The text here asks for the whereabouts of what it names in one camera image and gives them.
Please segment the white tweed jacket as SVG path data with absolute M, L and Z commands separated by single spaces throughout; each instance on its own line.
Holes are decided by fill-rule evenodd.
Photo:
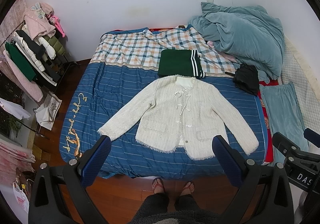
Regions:
M 213 138 L 227 130 L 246 155 L 259 146 L 240 112 L 212 84 L 179 75 L 151 82 L 98 129 L 112 141 L 138 125 L 136 141 L 158 152 L 182 147 L 192 160 L 214 157 Z

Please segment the clothes rack with garments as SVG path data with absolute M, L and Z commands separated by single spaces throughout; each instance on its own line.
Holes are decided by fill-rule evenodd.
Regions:
M 58 31 L 51 38 L 29 37 L 23 19 L 28 8 L 23 0 L 17 0 L 1 23 L 1 73 L 36 104 L 42 104 L 49 91 L 59 89 L 73 62 L 66 57 L 66 36 Z

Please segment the white red plastic bag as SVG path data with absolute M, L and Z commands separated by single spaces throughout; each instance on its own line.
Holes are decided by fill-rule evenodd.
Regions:
M 29 200 L 27 196 L 25 195 L 25 192 L 23 192 L 18 184 L 16 182 L 12 183 L 12 189 L 14 192 L 15 199 L 19 206 L 26 212 L 29 213 Z

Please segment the teal velvet pillow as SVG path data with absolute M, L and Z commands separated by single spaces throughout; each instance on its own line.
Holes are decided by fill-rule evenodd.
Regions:
M 277 86 L 260 86 L 262 101 L 268 115 L 271 134 L 280 132 L 302 151 L 309 150 L 304 138 L 305 125 L 292 82 Z

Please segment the white embroidered tote bag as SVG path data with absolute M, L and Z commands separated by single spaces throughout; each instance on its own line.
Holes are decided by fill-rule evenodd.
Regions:
M 62 100 L 49 91 L 43 104 L 34 110 L 37 123 L 45 129 L 52 130 L 61 103 Z

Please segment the white quilted mattress pad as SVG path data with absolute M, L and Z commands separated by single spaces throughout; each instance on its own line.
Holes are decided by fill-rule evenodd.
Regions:
M 319 82 L 302 54 L 288 38 L 285 38 L 281 80 L 283 83 L 294 84 L 304 125 L 319 133 Z

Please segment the person's left foot sandal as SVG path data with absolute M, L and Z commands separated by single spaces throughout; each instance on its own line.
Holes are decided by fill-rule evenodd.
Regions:
M 165 193 L 163 180 L 159 177 L 152 181 L 152 190 L 154 194 Z

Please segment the teal velvet duvet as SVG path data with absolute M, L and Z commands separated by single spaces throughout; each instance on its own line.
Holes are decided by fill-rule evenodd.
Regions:
M 225 7 L 201 3 L 202 14 L 189 24 L 214 49 L 256 67 L 259 79 L 276 80 L 281 75 L 285 39 L 280 19 L 262 6 Z

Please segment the folded green striped sweater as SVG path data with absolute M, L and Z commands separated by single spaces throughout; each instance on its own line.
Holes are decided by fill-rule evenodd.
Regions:
M 172 75 L 204 78 L 206 73 L 200 64 L 197 50 L 165 49 L 161 51 L 158 76 Z

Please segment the pink hanging jacket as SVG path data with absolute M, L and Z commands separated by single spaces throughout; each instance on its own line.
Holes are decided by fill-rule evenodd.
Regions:
M 66 36 L 61 27 L 60 19 L 55 15 L 53 7 L 47 3 L 35 3 L 24 12 L 23 19 L 27 25 L 29 37 L 32 40 L 45 35 L 51 38 L 56 31 L 63 38 Z

